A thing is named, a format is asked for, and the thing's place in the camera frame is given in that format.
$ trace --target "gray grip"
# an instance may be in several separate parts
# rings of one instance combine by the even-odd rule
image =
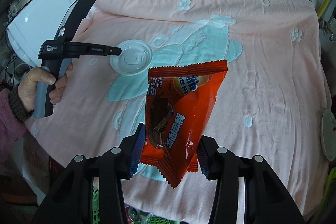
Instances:
[[[71,61],[72,61],[72,58],[63,59],[61,68],[59,69],[58,78],[61,78],[65,74]]]
[[[34,118],[45,117],[45,105],[47,97],[48,85],[46,83],[38,82],[36,87],[36,97],[34,106]]]

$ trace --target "human hand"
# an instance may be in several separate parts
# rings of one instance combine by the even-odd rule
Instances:
[[[67,71],[72,70],[73,65],[70,63]],[[55,83],[55,77],[41,68],[33,68],[28,72],[23,81],[17,88],[17,94],[21,100],[23,107],[27,112],[34,109],[37,82],[43,82],[48,85]],[[65,73],[63,77],[58,79],[55,83],[55,89],[49,93],[49,98],[52,104],[57,104],[62,100],[65,86],[68,82],[68,76]]]

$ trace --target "cable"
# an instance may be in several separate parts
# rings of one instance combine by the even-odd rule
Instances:
[[[23,73],[22,73],[22,71],[20,71],[20,70],[19,70],[19,72],[17,72],[18,69],[19,69],[21,66],[25,66],[25,67],[26,67]],[[21,62],[21,63],[17,64],[17,65],[15,66],[15,69],[14,69],[14,71],[15,71],[15,73],[16,73],[16,76],[19,77],[19,79],[17,79],[17,81],[18,81],[19,83],[21,83],[21,80],[23,80],[23,78],[30,72],[31,69],[32,69],[32,67],[29,66],[28,64],[26,64],[25,62]]]
[[[11,59],[8,61],[7,66],[6,66],[6,68],[5,68],[5,82],[6,82],[6,84],[9,84],[9,83],[7,82],[6,73],[8,74],[8,76],[10,77],[10,79],[12,79],[13,76],[14,76],[14,79],[15,79],[15,59],[16,59],[16,58],[17,58],[17,56],[16,56],[16,55],[13,55],[13,56],[11,57]],[[13,63],[13,68],[14,68],[14,70],[13,70],[13,74],[10,74],[10,73],[8,72],[8,67],[10,66],[11,63]]]
[[[5,37],[6,32],[3,32],[2,37],[0,38],[0,41]]]

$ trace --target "white flower pattern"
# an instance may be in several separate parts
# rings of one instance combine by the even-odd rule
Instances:
[[[210,19],[210,22],[213,27],[217,29],[223,29],[226,25],[233,25],[236,24],[237,21],[232,19],[230,16],[222,16],[213,15]]]
[[[189,10],[190,9],[190,0],[181,0],[180,2],[177,3],[178,9],[180,11],[183,10]]]
[[[295,27],[294,30],[291,31],[291,40],[293,42],[294,41],[300,42],[302,34],[303,34],[302,31],[299,31],[299,29]]]

